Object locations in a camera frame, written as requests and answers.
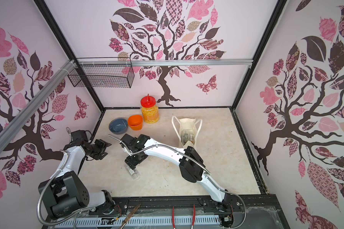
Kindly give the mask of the green compass set case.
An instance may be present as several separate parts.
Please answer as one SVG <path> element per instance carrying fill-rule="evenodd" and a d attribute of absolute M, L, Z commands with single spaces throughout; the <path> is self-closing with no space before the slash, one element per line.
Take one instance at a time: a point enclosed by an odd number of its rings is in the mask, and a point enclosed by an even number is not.
<path fill-rule="evenodd" d="M 195 144 L 195 133 L 193 130 L 183 130 L 182 131 L 182 144 L 185 145 L 188 142 L 192 143 L 193 145 Z"/>

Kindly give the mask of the cream canvas tote bag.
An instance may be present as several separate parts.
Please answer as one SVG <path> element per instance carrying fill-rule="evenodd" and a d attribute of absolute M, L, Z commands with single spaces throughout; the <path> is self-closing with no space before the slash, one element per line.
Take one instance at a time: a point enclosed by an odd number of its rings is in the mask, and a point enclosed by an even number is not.
<path fill-rule="evenodd" d="M 178 140 L 179 140 L 179 146 L 181 148 L 188 148 L 188 147 L 193 147 L 197 149 L 197 138 L 199 136 L 199 133 L 202 128 L 203 121 L 202 119 L 191 119 L 191 118 L 182 118 L 178 119 L 176 116 L 172 116 L 172 125 L 174 128 L 174 131 L 177 134 Z M 182 131 L 183 130 L 193 130 L 195 133 L 195 144 L 193 145 L 192 143 L 188 142 L 187 144 L 183 145 L 182 144 Z"/>

